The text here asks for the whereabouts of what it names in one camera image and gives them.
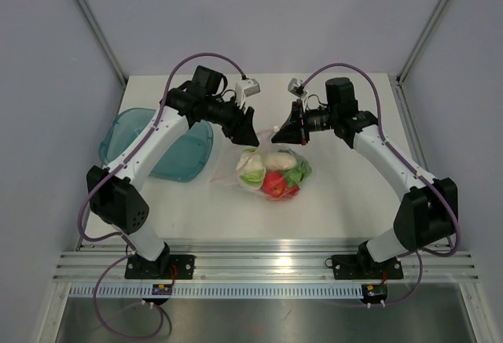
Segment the red orange mango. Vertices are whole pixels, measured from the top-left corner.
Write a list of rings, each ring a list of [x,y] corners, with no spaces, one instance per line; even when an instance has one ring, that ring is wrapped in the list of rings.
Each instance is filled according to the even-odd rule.
[[[283,198],[293,198],[294,196],[297,195],[297,193],[300,191],[300,187],[298,185],[295,185],[291,188],[288,188],[285,193],[283,194]]]

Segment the green lettuce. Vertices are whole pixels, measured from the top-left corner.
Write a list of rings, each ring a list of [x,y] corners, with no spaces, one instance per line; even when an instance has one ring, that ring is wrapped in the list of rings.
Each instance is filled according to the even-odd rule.
[[[288,188],[301,184],[306,177],[310,176],[311,173],[312,168],[307,160],[298,162],[294,168],[284,172]]]

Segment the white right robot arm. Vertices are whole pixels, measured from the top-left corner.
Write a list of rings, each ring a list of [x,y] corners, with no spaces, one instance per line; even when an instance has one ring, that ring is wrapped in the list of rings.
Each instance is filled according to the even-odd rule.
[[[306,107],[309,95],[299,79],[290,81],[288,91],[296,100],[272,137],[274,143],[305,145],[315,131],[331,130],[374,166],[400,200],[390,229],[361,243],[355,254],[332,256],[336,279],[401,279],[400,256],[458,234],[455,182],[436,178],[398,151],[379,119],[358,107],[354,85],[347,77],[325,82],[327,102],[317,109]]]

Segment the white cauliflower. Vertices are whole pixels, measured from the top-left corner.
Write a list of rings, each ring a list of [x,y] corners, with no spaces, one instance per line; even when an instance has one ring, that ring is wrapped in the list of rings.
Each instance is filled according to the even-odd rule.
[[[245,149],[236,165],[237,181],[247,190],[259,190],[266,175],[261,154],[256,148]]]

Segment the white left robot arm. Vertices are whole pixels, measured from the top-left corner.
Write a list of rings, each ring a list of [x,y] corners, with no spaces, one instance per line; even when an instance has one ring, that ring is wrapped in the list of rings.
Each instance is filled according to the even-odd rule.
[[[234,144],[258,146],[253,127],[254,109],[244,100],[260,92],[257,80],[243,77],[230,100],[218,88],[226,77],[198,66],[192,79],[168,88],[160,107],[141,134],[105,168],[92,167],[86,181],[90,210],[122,235],[131,253],[127,278],[171,278],[174,260],[168,244],[148,221],[149,206],[141,195],[145,180],[170,147],[200,121],[221,126]]]

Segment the clear pink zip top bag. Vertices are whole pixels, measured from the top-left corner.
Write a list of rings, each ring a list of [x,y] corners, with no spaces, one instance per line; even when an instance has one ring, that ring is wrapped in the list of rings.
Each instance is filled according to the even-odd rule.
[[[243,188],[239,184],[239,182],[237,181],[236,165],[240,159],[241,153],[245,149],[256,148],[259,151],[259,153],[261,154],[262,158],[263,158],[263,155],[267,154],[267,153],[286,152],[286,153],[290,153],[291,155],[295,156],[297,159],[297,163],[302,160],[307,160],[304,156],[297,153],[295,150],[291,149],[289,146],[287,146],[285,144],[272,143],[271,138],[278,131],[279,131],[278,126],[272,128],[272,129],[266,129],[266,130],[260,131],[257,134],[258,139],[259,139],[259,146],[258,147],[239,146],[236,144],[230,144],[227,147],[225,147],[222,154],[220,155],[218,164],[217,164],[215,172],[210,180],[210,183],[215,184],[217,186],[232,187],[235,190],[241,190],[241,191],[248,192],[250,194],[255,194],[257,196],[263,197],[263,198],[271,200],[271,201],[291,200],[292,198],[287,199],[287,198],[283,198],[283,196],[279,199],[273,199],[271,197],[267,197],[260,189],[255,190],[255,191],[247,190],[247,189]],[[271,170],[266,169],[266,173],[267,172],[279,172],[284,176],[285,171],[271,171]],[[303,188],[303,184],[306,182],[306,180],[309,177],[310,176],[306,177],[303,180],[303,182],[298,185],[300,187],[300,190]]]

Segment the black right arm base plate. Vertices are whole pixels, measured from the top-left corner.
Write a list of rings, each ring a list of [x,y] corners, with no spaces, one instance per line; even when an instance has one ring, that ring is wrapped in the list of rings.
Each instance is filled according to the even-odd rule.
[[[361,264],[356,254],[336,254],[325,259],[335,280],[402,280],[404,274],[396,259],[383,263]]]

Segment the white eggplant green stem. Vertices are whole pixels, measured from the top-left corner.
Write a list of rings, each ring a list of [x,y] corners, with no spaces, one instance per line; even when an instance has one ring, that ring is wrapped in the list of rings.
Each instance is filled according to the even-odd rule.
[[[271,171],[287,171],[297,165],[295,156],[286,152],[267,153],[263,155],[263,166]]]

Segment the aluminium frame rail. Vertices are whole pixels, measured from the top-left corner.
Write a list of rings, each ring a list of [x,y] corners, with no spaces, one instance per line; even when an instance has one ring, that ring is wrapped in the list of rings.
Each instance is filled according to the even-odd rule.
[[[255,241],[197,241],[174,239],[169,243],[175,254],[194,255],[195,283],[330,283],[328,267],[333,254],[352,253],[354,241],[338,239],[265,239]],[[76,251],[63,252],[53,273],[54,282],[92,282],[106,269],[110,282],[120,282],[125,249],[115,241],[83,244]],[[421,258],[401,260],[404,282],[416,280],[422,269],[426,283],[477,283],[479,274],[472,255],[460,251],[443,258],[422,253]]]

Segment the aluminium corner post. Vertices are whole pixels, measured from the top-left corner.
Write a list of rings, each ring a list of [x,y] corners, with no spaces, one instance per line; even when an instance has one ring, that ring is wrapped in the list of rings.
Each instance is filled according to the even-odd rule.
[[[443,14],[447,11],[449,4],[452,0],[437,0],[432,11],[430,12],[420,34],[413,44],[411,51],[409,52],[404,65],[401,67],[398,75],[396,76],[396,82],[400,87],[403,87],[413,67],[417,63],[421,53],[426,47],[428,40],[433,35],[436,27],[439,25]]]
[[[115,78],[119,82],[122,90],[126,89],[128,75],[125,73],[123,66],[119,63],[111,45],[109,44],[97,18],[90,6],[88,0],[73,0],[77,6],[78,11],[82,15],[86,26],[89,28],[91,35],[94,37],[101,53],[105,57],[106,62],[111,68]]]

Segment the right aluminium corner post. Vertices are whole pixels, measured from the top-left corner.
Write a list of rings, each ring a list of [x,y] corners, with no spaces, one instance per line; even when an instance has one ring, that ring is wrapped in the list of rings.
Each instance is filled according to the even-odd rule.
[[[404,65],[401,67],[398,75],[396,76],[396,82],[400,87],[403,87],[413,67],[417,63],[421,53],[426,47],[428,40],[433,35],[436,27],[439,25],[443,14],[447,11],[449,4],[452,0],[437,0],[432,11],[430,12],[420,34],[413,44],[411,51],[409,52]]]

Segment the left aluminium corner post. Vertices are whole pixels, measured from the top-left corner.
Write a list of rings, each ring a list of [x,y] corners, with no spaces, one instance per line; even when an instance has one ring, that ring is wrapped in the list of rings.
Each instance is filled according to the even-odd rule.
[[[115,78],[119,82],[122,90],[126,89],[128,75],[125,73],[123,66],[119,63],[111,45],[109,44],[97,18],[90,6],[88,0],[73,0],[77,6],[78,11],[82,15],[86,26],[89,28],[91,35],[94,37],[101,53],[105,57],[106,62],[111,68]]]

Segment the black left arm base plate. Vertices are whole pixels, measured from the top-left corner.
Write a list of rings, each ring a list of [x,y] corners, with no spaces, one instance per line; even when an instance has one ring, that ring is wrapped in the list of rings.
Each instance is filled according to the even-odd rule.
[[[134,255],[127,260],[125,279],[133,280],[190,280],[193,278],[196,257],[193,255],[168,254],[156,261]]]

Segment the teal plastic container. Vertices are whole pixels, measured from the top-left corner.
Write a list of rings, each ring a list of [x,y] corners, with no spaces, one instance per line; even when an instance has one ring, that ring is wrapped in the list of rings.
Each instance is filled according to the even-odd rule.
[[[100,144],[101,163],[115,160],[141,134],[154,112],[153,109],[132,108],[120,113]],[[194,124],[160,158],[150,175],[179,183],[194,180],[211,155],[213,141],[213,129],[208,122]]]

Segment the red tomato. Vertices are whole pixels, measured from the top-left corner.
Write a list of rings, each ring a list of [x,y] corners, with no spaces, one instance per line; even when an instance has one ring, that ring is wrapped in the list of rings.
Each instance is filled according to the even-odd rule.
[[[265,174],[263,184],[260,190],[267,196],[273,199],[279,199],[287,190],[287,183],[284,176],[275,171],[270,171]]]

